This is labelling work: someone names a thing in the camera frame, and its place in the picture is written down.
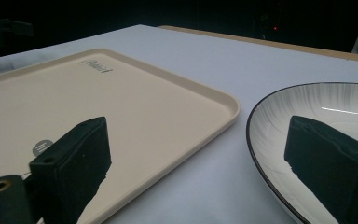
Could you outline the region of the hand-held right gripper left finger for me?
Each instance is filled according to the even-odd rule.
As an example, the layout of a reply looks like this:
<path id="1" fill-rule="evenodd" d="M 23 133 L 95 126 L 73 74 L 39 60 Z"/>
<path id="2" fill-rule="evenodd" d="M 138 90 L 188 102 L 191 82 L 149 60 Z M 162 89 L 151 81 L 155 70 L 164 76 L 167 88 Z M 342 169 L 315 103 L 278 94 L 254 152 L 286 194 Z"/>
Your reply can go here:
<path id="1" fill-rule="evenodd" d="M 30 162 L 33 220 L 76 224 L 111 166 L 106 118 L 77 124 Z"/>

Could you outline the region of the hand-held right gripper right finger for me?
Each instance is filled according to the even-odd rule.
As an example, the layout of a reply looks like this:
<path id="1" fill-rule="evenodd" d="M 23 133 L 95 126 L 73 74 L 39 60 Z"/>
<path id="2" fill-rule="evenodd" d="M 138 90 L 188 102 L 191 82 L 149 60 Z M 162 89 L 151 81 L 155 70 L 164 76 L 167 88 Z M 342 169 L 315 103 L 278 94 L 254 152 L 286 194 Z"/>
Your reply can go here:
<path id="1" fill-rule="evenodd" d="M 293 173 L 339 224 L 358 224 L 358 141 L 293 116 L 283 154 Z"/>

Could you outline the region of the white plate with black rim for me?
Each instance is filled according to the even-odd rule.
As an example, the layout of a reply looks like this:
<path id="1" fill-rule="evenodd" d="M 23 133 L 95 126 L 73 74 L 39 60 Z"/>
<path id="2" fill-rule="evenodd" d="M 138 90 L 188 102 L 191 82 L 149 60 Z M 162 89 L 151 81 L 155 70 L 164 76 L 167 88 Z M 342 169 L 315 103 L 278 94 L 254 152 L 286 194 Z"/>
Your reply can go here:
<path id="1" fill-rule="evenodd" d="M 283 158 L 292 116 L 319 120 L 358 140 L 358 83 L 309 83 L 275 91 L 257 103 L 246 127 L 255 166 L 292 219 L 338 224 Z"/>

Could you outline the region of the beige plastic tray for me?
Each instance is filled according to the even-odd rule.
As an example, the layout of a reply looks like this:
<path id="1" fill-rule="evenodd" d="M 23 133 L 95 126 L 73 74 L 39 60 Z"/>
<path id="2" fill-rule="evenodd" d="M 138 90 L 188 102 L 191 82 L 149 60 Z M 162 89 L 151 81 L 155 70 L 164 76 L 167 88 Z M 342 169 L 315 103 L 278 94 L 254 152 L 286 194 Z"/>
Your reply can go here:
<path id="1" fill-rule="evenodd" d="M 105 117 L 112 165 L 78 224 L 101 224 L 229 127 L 231 95 L 108 49 L 0 74 L 0 176 Z"/>

